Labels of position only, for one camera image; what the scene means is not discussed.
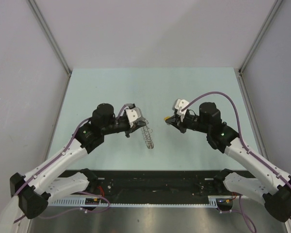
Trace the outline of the metal disc with keyrings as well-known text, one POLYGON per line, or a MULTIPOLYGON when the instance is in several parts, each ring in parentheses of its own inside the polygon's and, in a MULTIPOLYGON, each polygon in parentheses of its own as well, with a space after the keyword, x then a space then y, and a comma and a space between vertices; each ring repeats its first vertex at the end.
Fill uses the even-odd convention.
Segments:
POLYGON ((146 147, 148 149, 154 149, 154 142, 151 136, 153 130, 146 125, 141 128, 141 132, 142 132, 142 136, 143 136, 146 147))

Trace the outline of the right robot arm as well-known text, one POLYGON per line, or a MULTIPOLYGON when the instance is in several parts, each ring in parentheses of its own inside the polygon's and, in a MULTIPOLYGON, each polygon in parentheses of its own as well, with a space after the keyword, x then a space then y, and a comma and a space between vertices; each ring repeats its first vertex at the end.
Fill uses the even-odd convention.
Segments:
POLYGON ((253 175, 253 178, 245 178, 224 169, 216 177, 214 190, 220 195, 228 191, 242 194, 263 205, 276 220, 288 221, 291 218, 291 175, 255 154, 239 133, 222 121, 215 103, 202 103, 198 115, 185 109, 188 104, 178 99, 173 106, 174 115, 165 118, 165 122, 181 133, 187 130, 205 133, 213 149, 234 159, 253 175))

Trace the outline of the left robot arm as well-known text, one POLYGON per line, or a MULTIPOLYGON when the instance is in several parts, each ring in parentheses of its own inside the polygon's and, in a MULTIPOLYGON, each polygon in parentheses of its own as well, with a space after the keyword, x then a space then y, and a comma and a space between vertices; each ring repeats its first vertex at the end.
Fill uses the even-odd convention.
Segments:
POLYGON ((105 136, 124 132, 126 137, 146 127, 148 121, 135 104, 125 104, 120 114, 114 107, 102 103, 91 117, 83 120, 75 129, 69 142, 52 157, 24 175, 10 177, 10 193, 18 197, 18 207, 28 219, 38 217, 57 199, 74 193, 92 194, 97 190, 97 176, 89 169, 81 169, 68 178, 59 178, 71 164, 90 154, 100 146, 105 136))

